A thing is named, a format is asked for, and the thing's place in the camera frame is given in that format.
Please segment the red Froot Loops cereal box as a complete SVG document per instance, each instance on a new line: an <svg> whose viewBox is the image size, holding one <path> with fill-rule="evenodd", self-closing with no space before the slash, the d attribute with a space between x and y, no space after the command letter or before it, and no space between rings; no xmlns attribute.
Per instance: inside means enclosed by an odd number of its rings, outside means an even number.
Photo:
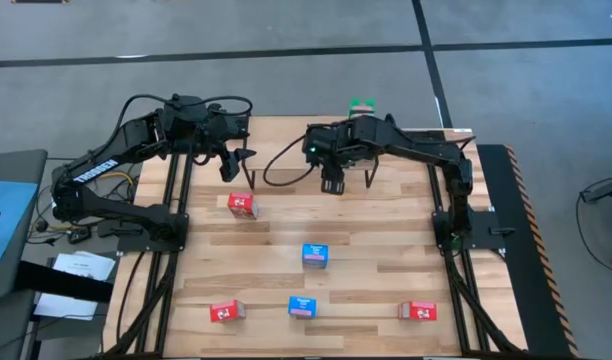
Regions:
<svg viewBox="0 0 612 360"><path fill-rule="evenodd" d="M213 323L244 319L246 317L245 304L239 300L211 304L209 315Z"/></svg>
<svg viewBox="0 0 612 360"><path fill-rule="evenodd" d="M236 219L256 220L258 206L251 193L230 193L227 207Z"/></svg>
<svg viewBox="0 0 612 360"><path fill-rule="evenodd" d="M398 318L416 321L436 321L437 305L432 302L408 301L397 306Z"/></svg>

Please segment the grey side table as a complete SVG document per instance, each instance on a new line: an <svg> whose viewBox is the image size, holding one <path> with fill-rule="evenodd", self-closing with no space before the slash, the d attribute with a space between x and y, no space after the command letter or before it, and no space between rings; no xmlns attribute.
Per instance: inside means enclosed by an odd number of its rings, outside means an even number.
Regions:
<svg viewBox="0 0 612 360"><path fill-rule="evenodd" d="M0 153L0 180L40 185L46 160L45 150ZM35 292L23 288L19 279L36 201L32 195L0 260L0 360L20 359L30 321Z"/></svg>

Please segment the white paper sheet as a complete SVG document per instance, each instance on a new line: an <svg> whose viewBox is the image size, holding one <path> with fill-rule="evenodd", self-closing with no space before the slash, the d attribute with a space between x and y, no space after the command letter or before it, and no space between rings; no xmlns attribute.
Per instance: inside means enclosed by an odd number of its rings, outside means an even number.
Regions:
<svg viewBox="0 0 612 360"><path fill-rule="evenodd" d="M41 294L34 315L90 321L95 315L98 303L72 297Z"/></svg>

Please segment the blue mat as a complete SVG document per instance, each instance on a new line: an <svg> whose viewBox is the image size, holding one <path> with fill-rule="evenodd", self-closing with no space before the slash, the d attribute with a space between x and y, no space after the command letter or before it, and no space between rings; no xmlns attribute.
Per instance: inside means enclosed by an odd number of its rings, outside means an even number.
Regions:
<svg viewBox="0 0 612 360"><path fill-rule="evenodd" d="M0 181L0 260L36 191L36 183Z"/></svg>

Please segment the wooden shelf black metal frame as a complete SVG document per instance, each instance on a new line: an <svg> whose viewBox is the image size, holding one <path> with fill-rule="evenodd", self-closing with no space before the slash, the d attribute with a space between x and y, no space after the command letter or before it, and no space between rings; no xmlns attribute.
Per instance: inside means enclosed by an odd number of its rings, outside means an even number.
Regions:
<svg viewBox="0 0 612 360"><path fill-rule="evenodd" d="M345 119L345 116L333 115L251 117L247 147L257 154L248 158L245 165L250 177L254 178L254 191L280 190L280 187L270 186L263 180L264 169L277 154L304 135L308 125L331 124ZM309 168L302 153L302 141L299 140L271 165L267 179L273 183L289 182L306 173Z"/></svg>

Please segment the dark grey floor device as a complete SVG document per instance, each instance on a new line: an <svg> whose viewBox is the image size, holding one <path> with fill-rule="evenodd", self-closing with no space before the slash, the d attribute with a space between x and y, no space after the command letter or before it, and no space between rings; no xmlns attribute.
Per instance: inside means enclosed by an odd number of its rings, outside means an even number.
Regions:
<svg viewBox="0 0 612 360"><path fill-rule="evenodd" d="M585 203L596 203L601 199L612 197L612 177L599 180L581 191Z"/></svg>

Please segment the blue Rice Krispies cereal box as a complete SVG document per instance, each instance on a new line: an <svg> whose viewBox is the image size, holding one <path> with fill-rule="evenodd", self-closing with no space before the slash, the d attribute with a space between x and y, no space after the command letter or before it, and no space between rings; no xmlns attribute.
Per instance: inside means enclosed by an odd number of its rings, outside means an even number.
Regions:
<svg viewBox="0 0 612 360"><path fill-rule="evenodd" d="M301 260L304 268L324 269L329 260L329 246L305 243L302 245Z"/></svg>
<svg viewBox="0 0 612 360"><path fill-rule="evenodd" d="M287 312L293 317L315 318L317 315L317 300L315 298L290 296Z"/></svg>

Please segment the white paper booklet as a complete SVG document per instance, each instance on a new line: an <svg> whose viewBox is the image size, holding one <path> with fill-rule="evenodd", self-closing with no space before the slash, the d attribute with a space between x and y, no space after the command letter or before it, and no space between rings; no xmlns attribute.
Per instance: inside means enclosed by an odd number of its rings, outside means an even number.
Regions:
<svg viewBox="0 0 612 360"><path fill-rule="evenodd" d="M60 253L52 268L73 275L105 281L109 278L116 261L88 252L75 252L71 254Z"/></svg>

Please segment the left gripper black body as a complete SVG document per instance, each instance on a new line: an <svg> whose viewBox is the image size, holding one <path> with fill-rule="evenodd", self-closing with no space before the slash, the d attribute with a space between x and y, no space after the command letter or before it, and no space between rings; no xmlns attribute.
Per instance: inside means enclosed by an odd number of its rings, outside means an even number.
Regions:
<svg viewBox="0 0 612 360"><path fill-rule="evenodd" d="M228 122L210 122L208 125L208 157L221 161L219 173L223 182L231 182L240 171L240 162L235 158L235 150L229 149L231 140L243 140L248 133L237 125Z"/></svg>

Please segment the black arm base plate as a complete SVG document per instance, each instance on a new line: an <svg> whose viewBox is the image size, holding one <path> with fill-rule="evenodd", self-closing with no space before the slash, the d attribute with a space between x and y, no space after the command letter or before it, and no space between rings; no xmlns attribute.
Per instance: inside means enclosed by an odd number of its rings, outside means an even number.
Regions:
<svg viewBox="0 0 612 360"><path fill-rule="evenodd" d="M501 226L495 212L472 209L467 212L469 227L455 224L449 212L433 213L432 224L436 244L443 251L503 249L504 238L516 231L515 227Z"/></svg>
<svg viewBox="0 0 612 360"><path fill-rule="evenodd" d="M182 214L173 215L163 224L148 226L118 222L112 230L119 237L120 252L176 252L185 248L188 227L189 216Z"/></svg>

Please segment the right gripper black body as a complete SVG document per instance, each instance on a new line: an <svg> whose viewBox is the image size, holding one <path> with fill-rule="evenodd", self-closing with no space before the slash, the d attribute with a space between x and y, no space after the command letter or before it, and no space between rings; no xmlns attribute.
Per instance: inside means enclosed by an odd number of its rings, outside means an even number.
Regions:
<svg viewBox="0 0 612 360"><path fill-rule="evenodd" d="M342 195L345 190L343 168L353 163L348 150L351 126L347 123L310 124L305 133L305 158L312 167L321 168L321 191Z"/></svg>

